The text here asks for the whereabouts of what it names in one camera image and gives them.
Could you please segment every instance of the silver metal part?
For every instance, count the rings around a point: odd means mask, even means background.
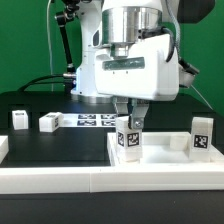
[[[63,77],[64,78],[76,78],[76,74],[75,73],[64,73]]]
[[[128,115],[128,98],[127,97],[113,97],[113,104],[116,114],[119,115]]]
[[[194,82],[194,79],[195,79],[195,75],[185,72],[181,68],[179,69],[179,85],[180,86],[189,88]]]
[[[162,13],[152,8],[119,7],[105,10],[102,14],[102,44],[112,46],[112,56],[127,57],[129,45],[139,40],[139,30],[156,28],[161,18]]]
[[[143,129],[144,118],[149,109],[149,101],[132,99],[132,114],[129,117],[130,129]]]
[[[128,57],[128,46],[127,45],[112,45],[111,57],[113,58],[126,58]]]
[[[89,104],[109,104],[112,102],[112,97],[99,97],[99,96],[84,96],[84,95],[77,95],[71,94],[72,100],[80,101]]]

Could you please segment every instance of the white plastic housing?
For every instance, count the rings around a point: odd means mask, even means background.
[[[80,2],[79,7],[80,10],[77,14],[82,31],[82,63],[76,72],[77,87],[71,93],[86,97],[98,97],[94,74],[96,49],[92,47],[92,37],[101,22],[101,1],[92,1],[88,4]]]
[[[95,80],[101,94],[146,100],[174,100],[179,90],[178,57],[176,50],[166,62],[170,46],[168,34],[145,39],[129,48],[130,58],[143,57],[140,69],[105,70],[103,63],[113,61],[110,49],[96,53]]]

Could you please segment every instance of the white platform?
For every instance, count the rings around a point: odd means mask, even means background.
[[[190,161],[187,150],[169,149],[170,134],[144,133],[140,164],[119,163],[113,155],[115,134],[110,133],[112,167],[1,168],[0,194],[224,190],[223,155],[213,147],[210,162]],[[156,145],[161,140],[162,146]]]
[[[184,136],[188,138],[188,146],[184,149],[172,150],[170,148],[171,136]],[[197,165],[211,165],[223,163],[224,165],[224,155],[220,153],[214,146],[211,146],[208,154],[210,160],[208,163],[204,161],[195,161],[189,158],[189,147],[191,142],[191,135],[188,132],[157,132],[157,133],[142,133],[142,151],[143,157],[137,162],[125,162],[119,160],[116,153],[116,134],[108,134],[108,153],[110,157],[110,162],[112,166],[125,166],[125,165],[135,165],[138,167],[142,165],[149,164],[167,164],[167,165],[182,165],[192,163],[197,163]]]

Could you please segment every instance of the white block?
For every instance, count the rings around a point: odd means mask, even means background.
[[[48,113],[39,119],[40,132],[54,132],[63,121],[63,114],[60,112]]]
[[[173,134],[170,136],[170,149],[172,150],[187,150],[188,136],[184,134]]]
[[[28,116],[25,110],[12,111],[12,122],[15,130],[28,129]]]
[[[123,161],[142,157],[142,130],[129,129],[128,116],[116,118],[116,151]]]
[[[0,136],[0,163],[9,151],[8,136]]]
[[[191,129],[189,158],[197,161],[210,161],[213,118],[194,117]]]

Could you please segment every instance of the black cable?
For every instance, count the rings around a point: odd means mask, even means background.
[[[166,27],[162,27],[162,31],[165,34],[170,35],[170,48],[169,48],[169,54],[166,59],[166,62],[169,62],[171,60],[171,58],[173,57],[174,49],[175,49],[174,35],[173,35],[173,32]]]
[[[46,79],[54,79],[54,78],[63,78],[63,75],[48,75],[48,76],[42,76],[36,79],[31,80],[27,84],[21,86],[17,91],[24,91],[29,85],[36,83],[38,81],[46,80]]]
[[[34,82],[38,82],[38,81],[45,80],[45,79],[53,79],[53,78],[60,78],[60,77],[63,78],[63,75],[61,75],[61,74],[57,74],[57,75],[46,75],[46,76],[42,76],[42,77],[33,79],[30,82],[28,82],[28,83],[34,83]]]
[[[19,88],[18,91],[23,92],[27,87],[32,86],[32,85],[42,85],[42,84],[60,84],[64,82],[35,82],[35,83],[27,83],[26,85],[23,86],[23,88]]]

